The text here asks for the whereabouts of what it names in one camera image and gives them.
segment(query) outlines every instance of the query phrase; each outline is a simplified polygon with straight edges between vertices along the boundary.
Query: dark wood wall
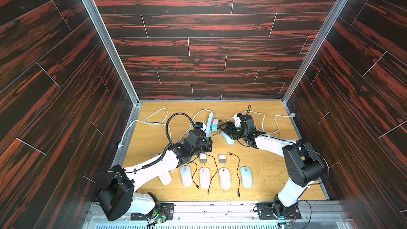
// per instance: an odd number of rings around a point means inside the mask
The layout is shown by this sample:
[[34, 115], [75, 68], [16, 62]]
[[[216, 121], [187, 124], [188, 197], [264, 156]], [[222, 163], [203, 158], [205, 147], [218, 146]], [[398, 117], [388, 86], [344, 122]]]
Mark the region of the dark wood wall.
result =
[[0, 12], [0, 227], [80, 228], [132, 103], [81, 0]]
[[407, 227], [407, 0], [349, 0], [288, 102], [359, 229]]
[[94, 0], [140, 99], [282, 98], [335, 0]]

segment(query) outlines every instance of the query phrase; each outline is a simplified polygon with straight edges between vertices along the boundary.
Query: ventilation grille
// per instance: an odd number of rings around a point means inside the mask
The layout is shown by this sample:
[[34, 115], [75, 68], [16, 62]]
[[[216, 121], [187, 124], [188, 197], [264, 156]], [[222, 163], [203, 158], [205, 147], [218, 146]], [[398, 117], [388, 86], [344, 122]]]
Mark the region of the ventilation grille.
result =
[[[278, 229], [277, 223], [268, 225], [159, 225], [157, 229]], [[147, 225], [98, 224], [96, 229], [146, 229]]]

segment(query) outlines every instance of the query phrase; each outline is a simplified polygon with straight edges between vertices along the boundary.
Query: wooden table surface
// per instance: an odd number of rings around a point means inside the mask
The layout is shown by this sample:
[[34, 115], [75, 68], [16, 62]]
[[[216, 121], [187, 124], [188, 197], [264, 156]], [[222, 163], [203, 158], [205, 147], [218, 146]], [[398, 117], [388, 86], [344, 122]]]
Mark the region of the wooden table surface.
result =
[[[274, 115], [287, 115], [282, 102], [258, 101], [258, 102], [145, 102], [142, 105], [139, 120], [144, 120], [147, 116], [153, 114], [161, 108], [169, 110], [169, 116], [183, 112], [191, 118], [202, 109], [209, 109], [215, 114], [215, 119], [228, 120], [234, 114], [241, 113], [247, 110], [248, 105], [251, 105], [251, 110], [266, 114], [264, 127], [266, 132], [277, 130], [277, 125], [273, 121]], [[159, 122], [164, 119], [166, 111], [162, 110], [156, 115], [148, 119], [149, 122]], [[208, 119], [209, 112], [201, 112], [194, 122], [204, 122]], [[262, 115], [251, 113], [254, 118], [254, 123], [257, 128], [261, 128]], [[280, 131], [274, 136], [289, 140], [298, 140], [298, 136], [294, 130], [291, 120], [287, 117], [276, 117], [280, 125]], [[190, 122], [184, 116], [175, 116], [171, 122], [171, 133], [173, 142], [178, 141], [181, 135], [188, 129]], [[180, 169], [176, 169], [171, 173], [172, 182], [164, 186], [158, 177], [147, 182], [138, 189], [139, 193], [153, 192], [160, 201], [268, 201], [282, 190], [285, 182], [289, 179], [287, 174], [284, 158], [265, 151], [258, 150], [252, 147], [247, 148], [239, 143], [228, 145], [221, 134], [215, 135], [213, 138], [213, 151], [209, 153], [216, 158], [218, 168], [228, 168], [231, 173], [232, 187], [229, 190], [223, 190], [220, 187], [219, 174], [216, 174], [212, 180], [210, 194], [207, 190], [197, 189], [194, 184], [189, 187], [184, 187], [181, 183]], [[152, 158], [157, 153], [162, 153], [164, 147], [168, 144], [168, 139], [165, 135], [165, 126], [152, 126], [141, 122], [136, 123], [135, 131], [130, 142], [129, 150], [126, 155], [123, 167], [132, 166], [144, 162]], [[219, 163], [219, 154], [227, 154], [232, 152], [240, 157], [240, 165], [247, 166], [252, 170], [253, 187], [250, 189], [240, 185], [240, 197], [237, 196], [238, 178], [236, 174], [238, 159], [233, 155], [227, 156], [227, 163], [221, 165]], [[198, 165], [198, 170], [194, 176], [194, 180], [199, 184], [199, 169], [208, 167], [211, 176], [216, 172], [216, 166], [213, 158], [208, 156], [208, 162], [202, 165], [199, 159], [195, 162]], [[189, 164], [192, 173], [195, 171], [195, 164]], [[319, 185], [313, 185], [307, 189], [301, 196], [305, 200], [325, 200], [325, 195]]]

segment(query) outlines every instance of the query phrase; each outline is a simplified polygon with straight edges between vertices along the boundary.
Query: mounting plate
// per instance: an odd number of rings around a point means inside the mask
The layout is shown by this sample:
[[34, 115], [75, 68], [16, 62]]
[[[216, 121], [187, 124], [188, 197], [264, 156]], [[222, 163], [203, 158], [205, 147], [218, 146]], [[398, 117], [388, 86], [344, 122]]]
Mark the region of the mounting plate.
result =
[[[167, 217], [167, 220], [172, 220], [174, 218], [174, 204], [173, 203], [161, 203], [160, 212], [158, 217]], [[146, 218], [141, 213], [131, 213], [130, 220], [132, 221], [145, 221]]]
[[[257, 214], [260, 220], [275, 220], [277, 219], [276, 216], [273, 213], [272, 209], [272, 202], [259, 202], [256, 203], [255, 209], [258, 210]], [[298, 209], [298, 206], [296, 206], [296, 209], [293, 210], [294, 215], [290, 214], [290, 217], [286, 217], [286, 219], [294, 219], [294, 216], [297, 219], [301, 219], [301, 213], [300, 210]]]

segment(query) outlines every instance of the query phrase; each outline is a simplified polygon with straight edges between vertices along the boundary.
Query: light blue mouse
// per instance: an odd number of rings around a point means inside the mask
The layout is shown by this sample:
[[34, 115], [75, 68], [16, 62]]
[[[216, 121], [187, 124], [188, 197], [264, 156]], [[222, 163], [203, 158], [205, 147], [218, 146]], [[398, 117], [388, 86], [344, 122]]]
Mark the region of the light blue mouse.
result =
[[242, 185], [245, 188], [251, 188], [253, 186], [253, 176], [250, 168], [243, 166], [240, 168], [240, 174], [242, 175]]

